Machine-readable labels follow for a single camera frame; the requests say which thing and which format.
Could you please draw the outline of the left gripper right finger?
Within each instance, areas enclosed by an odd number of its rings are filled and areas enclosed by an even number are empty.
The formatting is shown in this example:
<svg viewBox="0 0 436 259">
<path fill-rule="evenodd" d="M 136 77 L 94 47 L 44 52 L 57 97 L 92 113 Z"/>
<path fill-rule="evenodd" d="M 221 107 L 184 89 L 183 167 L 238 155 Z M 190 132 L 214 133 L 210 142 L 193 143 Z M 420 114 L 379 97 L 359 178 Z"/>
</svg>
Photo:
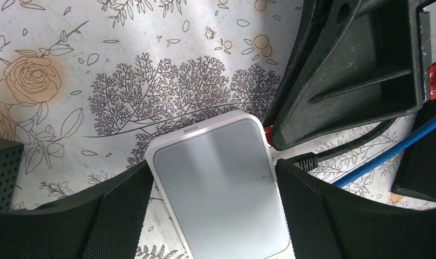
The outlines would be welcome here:
<svg viewBox="0 0 436 259">
<path fill-rule="evenodd" d="M 436 209 L 365 199 L 283 159 L 275 171 L 296 258 L 436 258 Z"/>
</svg>

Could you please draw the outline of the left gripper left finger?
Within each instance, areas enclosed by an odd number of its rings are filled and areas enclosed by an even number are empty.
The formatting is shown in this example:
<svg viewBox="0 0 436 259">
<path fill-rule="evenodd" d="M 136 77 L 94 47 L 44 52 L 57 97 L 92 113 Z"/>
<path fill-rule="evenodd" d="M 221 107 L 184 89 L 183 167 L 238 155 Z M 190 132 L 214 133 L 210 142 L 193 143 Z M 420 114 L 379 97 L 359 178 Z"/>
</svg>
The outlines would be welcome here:
<svg viewBox="0 0 436 259">
<path fill-rule="evenodd" d="M 134 258 L 152 186 L 141 162 L 36 209 L 0 212 L 0 258 Z"/>
</svg>

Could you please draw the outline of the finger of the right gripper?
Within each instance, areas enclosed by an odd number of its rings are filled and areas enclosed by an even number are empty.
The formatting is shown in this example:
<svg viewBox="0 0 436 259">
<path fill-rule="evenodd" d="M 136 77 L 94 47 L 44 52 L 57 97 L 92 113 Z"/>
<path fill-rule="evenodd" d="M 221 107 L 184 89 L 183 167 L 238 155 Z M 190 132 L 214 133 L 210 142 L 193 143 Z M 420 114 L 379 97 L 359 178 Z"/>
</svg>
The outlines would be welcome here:
<svg viewBox="0 0 436 259">
<path fill-rule="evenodd" d="M 404 150 L 391 192 L 436 202 L 436 129 Z"/>
<path fill-rule="evenodd" d="M 264 124 L 283 151 L 422 108 L 436 62 L 436 1 L 304 1 Z"/>
</svg>

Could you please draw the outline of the white network switch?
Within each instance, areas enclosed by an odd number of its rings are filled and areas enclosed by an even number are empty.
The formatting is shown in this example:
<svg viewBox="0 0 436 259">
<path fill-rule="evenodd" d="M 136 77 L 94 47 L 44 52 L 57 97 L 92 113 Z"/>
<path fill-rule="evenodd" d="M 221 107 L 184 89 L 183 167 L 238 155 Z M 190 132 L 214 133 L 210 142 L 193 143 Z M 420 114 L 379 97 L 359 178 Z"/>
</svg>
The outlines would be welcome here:
<svg viewBox="0 0 436 259">
<path fill-rule="evenodd" d="M 190 258 L 294 258 L 255 116 L 233 110 L 157 137 L 145 159 Z"/>
</svg>

